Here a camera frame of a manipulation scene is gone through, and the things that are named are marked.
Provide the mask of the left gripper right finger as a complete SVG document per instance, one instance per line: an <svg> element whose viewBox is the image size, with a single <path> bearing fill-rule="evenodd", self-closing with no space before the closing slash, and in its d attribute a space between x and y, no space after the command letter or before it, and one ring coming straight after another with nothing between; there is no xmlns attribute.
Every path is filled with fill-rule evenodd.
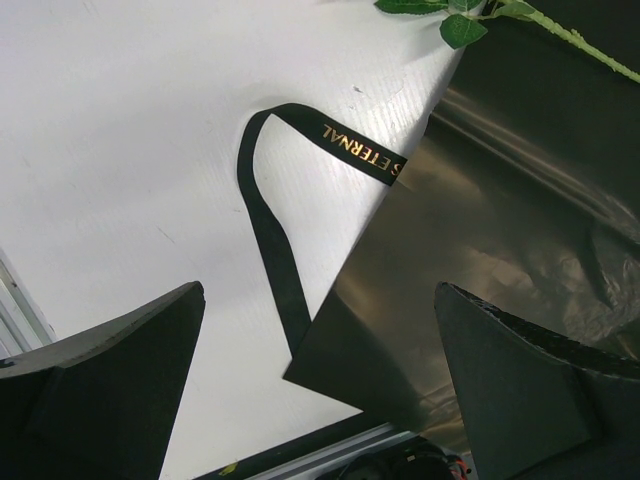
<svg viewBox="0 0 640 480"><path fill-rule="evenodd" d="M434 308L482 479L636 479L639 363L451 283Z"/></svg>

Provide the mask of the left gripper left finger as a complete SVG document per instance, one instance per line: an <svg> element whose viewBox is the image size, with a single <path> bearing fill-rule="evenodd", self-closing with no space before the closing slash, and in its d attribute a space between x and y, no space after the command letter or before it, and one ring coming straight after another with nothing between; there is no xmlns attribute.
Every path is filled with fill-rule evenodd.
<svg viewBox="0 0 640 480"><path fill-rule="evenodd" d="M157 479L205 311L186 283L1 362L4 479Z"/></svg>

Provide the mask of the black wrapping paper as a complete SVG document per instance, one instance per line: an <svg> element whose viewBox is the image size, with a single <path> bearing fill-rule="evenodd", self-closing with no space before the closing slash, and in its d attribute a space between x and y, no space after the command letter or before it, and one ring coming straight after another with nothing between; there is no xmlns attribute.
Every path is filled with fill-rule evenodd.
<svg viewBox="0 0 640 480"><path fill-rule="evenodd" d="M500 18L469 46L285 378L466 451L434 310L449 282L639 354L639 87Z"/></svg>

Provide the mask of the black gold-lettered ribbon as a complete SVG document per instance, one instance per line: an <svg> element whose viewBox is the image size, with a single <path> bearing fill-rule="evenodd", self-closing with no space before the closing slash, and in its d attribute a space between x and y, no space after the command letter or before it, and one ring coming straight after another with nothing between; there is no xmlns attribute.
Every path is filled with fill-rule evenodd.
<svg viewBox="0 0 640 480"><path fill-rule="evenodd" d="M257 141L272 116L328 154L387 186L396 181L407 159L319 110L299 103L262 110L249 119L239 146L236 178L287 345L294 353L312 324L312 317L289 239L262 196L254 172Z"/></svg>

